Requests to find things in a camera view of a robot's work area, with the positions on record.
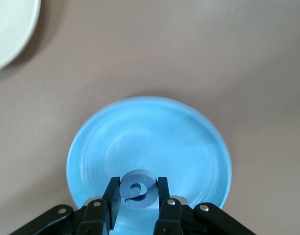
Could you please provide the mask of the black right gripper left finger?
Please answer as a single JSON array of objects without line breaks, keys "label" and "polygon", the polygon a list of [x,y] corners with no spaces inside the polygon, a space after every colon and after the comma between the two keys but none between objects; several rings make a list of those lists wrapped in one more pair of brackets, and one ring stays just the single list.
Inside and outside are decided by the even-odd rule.
[{"label": "black right gripper left finger", "polygon": [[112,177],[102,196],[75,211],[71,206],[57,205],[29,221],[13,235],[107,235],[114,229],[121,196],[120,177]]}]

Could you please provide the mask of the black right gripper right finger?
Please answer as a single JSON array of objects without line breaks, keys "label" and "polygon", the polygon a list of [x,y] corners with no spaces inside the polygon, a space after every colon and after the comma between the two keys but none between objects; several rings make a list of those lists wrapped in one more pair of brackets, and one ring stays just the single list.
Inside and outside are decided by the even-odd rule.
[{"label": "black right gripper right finger", "polygon": [[194,208],[183,205],[169,193],[168,179],[157,180],[159,217],[155,235],[252,235],[250,229],[212,203]]}]

